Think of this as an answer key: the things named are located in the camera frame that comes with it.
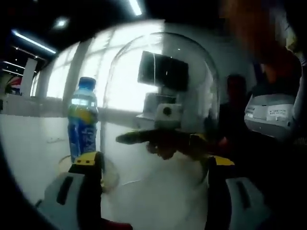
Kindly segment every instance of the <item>glass dome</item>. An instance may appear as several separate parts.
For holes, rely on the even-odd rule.
[[[183,81],[187,88],[177,90]],[[172,96],[182,106],[180,130],[212,137],[218,122],[218,85],[214,62],[201,45],[179,34],[153,33],[132,40],[115,56],[104,107],[144,112],[146,94]]]

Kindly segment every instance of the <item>blue bottle label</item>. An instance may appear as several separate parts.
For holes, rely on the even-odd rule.
[[[96,115],[90,111],[76,110],[69,116],[71,162],[83,153],[96,151],[96,122]]]

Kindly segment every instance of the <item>person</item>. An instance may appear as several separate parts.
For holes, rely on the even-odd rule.
[[[227,77],[229,102],[220,106],[218,139],[220,144],[238,140],[248,128],[244,123],[245,107],[250,96],[247,95],[245,78],[239,74]]]

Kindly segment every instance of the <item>window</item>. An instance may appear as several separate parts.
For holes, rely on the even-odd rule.
[[[137,37],[163,31],[163,24],[162,20],[127,24],[102,31],[93,39],[83,61],[79,78],[86,76],[96,79],[94,92],[99,107],[104,106],[104,95],[111,63],[119,50]],[[137,82],[142,47],[147,44],[144,40],[142,39],[143,42],[139,44],[134,44],[133,48],[135,49],[121,57],[117,63],[112,80],[107,86],[107,107],[142,111],[146,93],[157,92],[157,87]],[[157,50],[157,53],[162,53],[162,48]]]
[[[63,98],[68,71],[72,59],[77,51],[79,43],[76,43],[60,53],[55,60],[47,89],[47,97]]]

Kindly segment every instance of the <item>bottle cap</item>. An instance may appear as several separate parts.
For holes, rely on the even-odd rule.
[[[96,80],[94,78],[81,77],[79,80],[79,88],[94,90],[95,85],[96,85]]]

